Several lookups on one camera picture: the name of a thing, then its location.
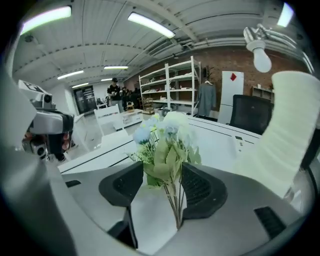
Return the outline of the white table with black lines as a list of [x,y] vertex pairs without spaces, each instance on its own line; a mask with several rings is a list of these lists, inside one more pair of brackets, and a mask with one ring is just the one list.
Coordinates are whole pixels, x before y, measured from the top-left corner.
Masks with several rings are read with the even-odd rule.
[[[244,140],[244,151],[250,149],[259,136],[237,128],[191,117],[191,129],[196,134],[197,145],[203,166],[234,174],[236,161],[235,138]],[[302,217],[312,207],[314,192],[306,172],[300,171],[293,180],[291,189],[285,196]],[[177,232],[169,201],[163,190],[147,188],[143,185],[132,202],[132,217],[138,251],[149,256],[241,256],[241,255],[159,255],[161,249]]]

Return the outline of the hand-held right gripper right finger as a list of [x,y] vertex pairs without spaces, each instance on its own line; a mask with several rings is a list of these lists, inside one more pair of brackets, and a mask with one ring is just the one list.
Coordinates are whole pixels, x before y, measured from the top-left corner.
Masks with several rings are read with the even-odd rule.
[[304,218],[258,181],[184,163],[182,226],[158,255],[272,255]]

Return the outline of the person's left hand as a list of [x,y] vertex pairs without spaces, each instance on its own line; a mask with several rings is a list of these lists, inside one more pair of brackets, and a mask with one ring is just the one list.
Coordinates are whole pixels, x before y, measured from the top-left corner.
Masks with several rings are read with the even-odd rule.
[[67,132],[62,137],[62,150],[68,151],[71,147],[72,132]]

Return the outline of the black mesh office chair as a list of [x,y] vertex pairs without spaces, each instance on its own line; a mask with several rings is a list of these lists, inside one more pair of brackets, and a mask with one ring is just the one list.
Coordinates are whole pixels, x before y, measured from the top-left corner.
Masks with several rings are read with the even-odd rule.
[[268,99],[235,94],[229,125],[262,135],[272,118],[273,107]]

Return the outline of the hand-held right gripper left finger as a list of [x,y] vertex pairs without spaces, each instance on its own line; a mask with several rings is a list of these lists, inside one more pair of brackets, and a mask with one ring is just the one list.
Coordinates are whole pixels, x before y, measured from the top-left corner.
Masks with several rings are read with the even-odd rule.
[[131,204],[143,182],[142,162],[64,174],[73,198],[105,233],[136,250]]

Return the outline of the blue and white flowers bouquet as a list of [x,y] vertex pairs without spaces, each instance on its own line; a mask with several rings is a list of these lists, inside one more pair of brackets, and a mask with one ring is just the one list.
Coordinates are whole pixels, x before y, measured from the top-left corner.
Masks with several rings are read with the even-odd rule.
[[168,125],[158,113],[144,120],[132,138],[137,151],[128,153],[132,161],[143,163],[147,185],[164,189],[177,229],[183,223],[186,193],[182,185],[182,164],[200,164],[195,132],[187,125]]

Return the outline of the low white cabinet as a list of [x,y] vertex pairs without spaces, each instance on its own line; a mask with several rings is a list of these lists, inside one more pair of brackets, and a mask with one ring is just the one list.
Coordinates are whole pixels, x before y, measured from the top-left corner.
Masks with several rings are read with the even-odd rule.
[[141,109],[135,109],[132,112],[123,112],[121,113],[124,127],[129,127],[135,124],[138,124],[144,120],[143,111]]

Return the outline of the white ribbed vase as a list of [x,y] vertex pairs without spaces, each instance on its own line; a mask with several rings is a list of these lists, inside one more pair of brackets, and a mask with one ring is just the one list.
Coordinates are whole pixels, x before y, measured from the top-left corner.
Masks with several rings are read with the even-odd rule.
[[284,198],[316,128],[320,80],[300,71],[280,71],[271,80],[275,94],[271,120],[261,138],[237,157],[233,171]]

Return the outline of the white fridge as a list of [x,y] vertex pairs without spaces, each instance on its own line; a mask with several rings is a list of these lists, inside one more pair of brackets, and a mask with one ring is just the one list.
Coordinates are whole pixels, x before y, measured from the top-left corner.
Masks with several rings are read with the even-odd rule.
[[229,124],[233,112],[234,95],[244,92],[244,73],[237,71],[222,71],[222,89],[217,122]]

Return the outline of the white wooden chair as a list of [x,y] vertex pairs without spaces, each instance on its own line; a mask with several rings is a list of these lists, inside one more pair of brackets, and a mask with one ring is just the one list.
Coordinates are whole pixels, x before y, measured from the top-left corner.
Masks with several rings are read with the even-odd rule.
[[121,130],[125,136],[128,136],[118,104],[102,109],[95,109],[94,115],[102,136],[106,136],[103,131],[103,126],[107,124],[112,124],[116,133],[118,130]]

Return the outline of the black coat rack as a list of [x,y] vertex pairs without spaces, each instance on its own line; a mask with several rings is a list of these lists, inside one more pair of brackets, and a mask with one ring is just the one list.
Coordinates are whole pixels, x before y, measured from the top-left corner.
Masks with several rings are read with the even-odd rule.
[[206,84],[211,84],[211,74],[213,70],[214,70],[214,67],[210,67],[208,65],[202,69],[203,81]]

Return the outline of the wooden cubby shelf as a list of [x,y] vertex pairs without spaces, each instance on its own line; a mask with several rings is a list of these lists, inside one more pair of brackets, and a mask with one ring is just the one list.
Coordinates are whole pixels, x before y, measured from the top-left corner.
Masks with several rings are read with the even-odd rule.
[[271,102],[273,102],[275,99],[273,89],[263,88],[259,84],[251,88],[251,95],[254,97],[259,97],[259,98],[269,100]]

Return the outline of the grey hanging coat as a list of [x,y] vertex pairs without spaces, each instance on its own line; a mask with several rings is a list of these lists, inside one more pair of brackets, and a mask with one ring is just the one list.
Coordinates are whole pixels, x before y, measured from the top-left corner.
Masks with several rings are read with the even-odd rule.
[[198,88],[197,101],[198,115],[209,117],[210,112],[216,107],[216,86],[208,80],[202,83]]

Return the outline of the white metal shelf rack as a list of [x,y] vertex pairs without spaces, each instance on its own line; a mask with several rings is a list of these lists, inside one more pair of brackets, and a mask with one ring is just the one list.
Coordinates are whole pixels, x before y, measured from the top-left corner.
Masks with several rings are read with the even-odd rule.
[[140,75],[138,81],[144,103],[193,115],[202,82],[202,65],[191,56],[186,61],[166,63],[158,70]]

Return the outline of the wooden rack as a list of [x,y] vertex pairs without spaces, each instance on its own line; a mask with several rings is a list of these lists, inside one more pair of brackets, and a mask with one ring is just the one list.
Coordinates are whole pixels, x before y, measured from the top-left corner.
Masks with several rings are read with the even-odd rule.
[[155,113],[152,98],[140,98],[139,104],[143,114],[152,115]]

